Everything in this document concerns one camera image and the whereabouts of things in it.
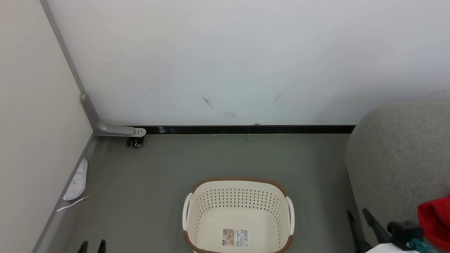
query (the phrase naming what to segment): teal connector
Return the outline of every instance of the teal connector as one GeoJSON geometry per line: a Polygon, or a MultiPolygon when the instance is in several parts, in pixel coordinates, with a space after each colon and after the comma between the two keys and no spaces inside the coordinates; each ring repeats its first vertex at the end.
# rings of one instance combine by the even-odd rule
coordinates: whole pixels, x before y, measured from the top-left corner
{"type": "Polygon", "coordinates": [[[411,239],[410,244],[407,246],[419,253],[437,253],[431,245],[428,245],[417,238],[411,239]]]}

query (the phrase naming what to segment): gray sofa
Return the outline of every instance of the gray sofa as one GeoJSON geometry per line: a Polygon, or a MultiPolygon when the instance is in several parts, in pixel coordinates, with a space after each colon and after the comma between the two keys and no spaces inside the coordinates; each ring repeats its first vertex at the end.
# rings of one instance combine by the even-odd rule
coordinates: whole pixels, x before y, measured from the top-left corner
{"type": "Polygon", "coordinates": [[[369,243],[377,244],[362,208],[383,227],[390,221],[418,223],[418,205],[450,194],[450,102],[374,110],[351,134],[346,166],[369,243]]]}

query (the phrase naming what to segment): white string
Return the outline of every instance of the white string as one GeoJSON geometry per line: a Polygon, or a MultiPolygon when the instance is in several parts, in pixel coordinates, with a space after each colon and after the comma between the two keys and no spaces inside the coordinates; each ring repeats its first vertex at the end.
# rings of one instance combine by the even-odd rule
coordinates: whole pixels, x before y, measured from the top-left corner
{"type": "Polygon", "coordinates": [[[56,211],[59,212],[59,211],[61,211],[61,210],[64,210],[64,209],[66,209],[66,208],[69,208],[69,207],[73,206],[74,204],[76,204],[76,203],[78,203],[78,202],[80,202],[80,201],[82,201],[82,200],[84,200],[84,199],[87,199],[88,197],[89,197],[89,196],[84,197],[84,198],[82,198],[82,199],[79,199],[79,200],[77,200],[75,203],[73,203],[72,205],[66,206],[66,207],[63,207],[63,208],[60,208],[60,209],[58,209],[58,210],[56,210],[56,211]]]}

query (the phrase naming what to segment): perforated basket wall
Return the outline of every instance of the perforated basket wall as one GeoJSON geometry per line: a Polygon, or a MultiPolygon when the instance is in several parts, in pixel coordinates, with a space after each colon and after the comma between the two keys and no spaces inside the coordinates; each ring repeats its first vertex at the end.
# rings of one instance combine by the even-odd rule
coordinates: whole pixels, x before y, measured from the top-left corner
{"type": "Polygon", "coordinates": [[[276,222],[276,231],[271,231],[271,234],[277,239],[278,246],[273,252],[284,252],[287,249],[286,244],[290,244],[292,240],[292,237],[289,237],[287,193],[283,187],[275,182],[253,180],[220,178],[220,181],[218,181],[217,179],[209,179],[199,182],[194,187],[186,222],[189,240],[193,246],[198,245],[201,236],[199,225],[205,214],[220,208],[226,208],[227,210],[231,208],[250,209],[266,213],[276,222]]]}

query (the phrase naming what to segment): black baseboard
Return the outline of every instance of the black baseboard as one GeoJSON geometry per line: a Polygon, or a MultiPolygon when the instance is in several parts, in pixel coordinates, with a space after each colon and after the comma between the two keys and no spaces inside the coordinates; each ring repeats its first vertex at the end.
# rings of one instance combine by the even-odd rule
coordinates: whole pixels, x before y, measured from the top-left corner
{"type": "Polygon", "coordinates": [[[208,134],[351,134],[355,125],[317,126],[135,126],[148,135],[208,134]]]}

